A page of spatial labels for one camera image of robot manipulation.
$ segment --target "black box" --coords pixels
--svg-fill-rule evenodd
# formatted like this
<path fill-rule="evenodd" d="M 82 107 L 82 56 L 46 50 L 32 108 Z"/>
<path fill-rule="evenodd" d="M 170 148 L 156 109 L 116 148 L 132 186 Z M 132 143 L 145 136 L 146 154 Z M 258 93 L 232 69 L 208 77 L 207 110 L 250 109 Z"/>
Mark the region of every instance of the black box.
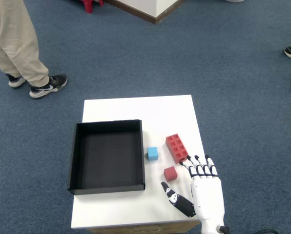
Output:
<path fill-rule="evenodd" d="M 68 190 L 75 195 L 144 190 L 141 120 L 76 124 Z"/>

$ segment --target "black cable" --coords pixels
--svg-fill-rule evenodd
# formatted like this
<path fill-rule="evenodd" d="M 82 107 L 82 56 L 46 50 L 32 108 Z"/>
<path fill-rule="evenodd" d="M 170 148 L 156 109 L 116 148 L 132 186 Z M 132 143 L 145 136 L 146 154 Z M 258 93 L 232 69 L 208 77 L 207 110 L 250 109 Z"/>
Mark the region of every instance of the black cable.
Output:
<path fill-rule="evenodd" d="M 272 230 L 272 229 L 264 229 L 264 230 L 260 230 L 254 234 L 265 234 L 265 233 L 275 233 L 275 234 L 279 234 L 279 232 Z"/>

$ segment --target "blue cube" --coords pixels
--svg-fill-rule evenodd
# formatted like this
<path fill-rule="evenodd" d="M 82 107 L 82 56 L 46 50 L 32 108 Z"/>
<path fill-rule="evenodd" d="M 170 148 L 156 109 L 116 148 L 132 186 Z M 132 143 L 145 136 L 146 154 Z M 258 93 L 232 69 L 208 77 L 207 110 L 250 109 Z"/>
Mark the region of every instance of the blue cube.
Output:
<path fill-rule="evenodd" d="M 147 159 L 149 161 L 157 160 L 159 157 L 159 153 L 157 152 L 156 147 L 151 147 L 147 149 Z"/>

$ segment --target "white robotic hand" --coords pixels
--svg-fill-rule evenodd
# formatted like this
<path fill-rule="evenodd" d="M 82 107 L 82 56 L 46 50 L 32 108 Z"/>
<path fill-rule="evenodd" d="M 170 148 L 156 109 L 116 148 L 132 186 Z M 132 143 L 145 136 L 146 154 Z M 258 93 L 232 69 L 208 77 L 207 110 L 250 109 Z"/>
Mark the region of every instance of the white robotic hand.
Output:
<path fill-rule="evenodd" d="M 180 162 L 191 176 L 191 191 L 194 200 L 194 211 L 202 223 L 202 234 L 230 234 L 229 228 L 224 226 L 224 199 L 221 181 L 218 177 L 213 161 L 208 157 L 190 157 Z M 169 201 L 181 212 L 191 217 L 192 203 L 181 195 L 177 195 L 168 185 L 162 186 L 169 197 Z"/>

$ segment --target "red cube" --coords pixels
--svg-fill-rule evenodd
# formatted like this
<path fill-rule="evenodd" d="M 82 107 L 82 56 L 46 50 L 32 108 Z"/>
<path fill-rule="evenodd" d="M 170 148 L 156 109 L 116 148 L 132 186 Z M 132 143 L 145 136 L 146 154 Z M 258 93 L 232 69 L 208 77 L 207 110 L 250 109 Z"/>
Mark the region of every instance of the red cube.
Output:
<path fill-rule="evenodd" d="M 185 160 L 188 153 L 180 140 L 178 134 L 166 137 L 165 141 L 175 163 Z"/>
<path fill-rule="evenodd" d="M 174 167 L 164 169 L 164 176 L 167 182 L 177 178 L 177 172 Z"/>

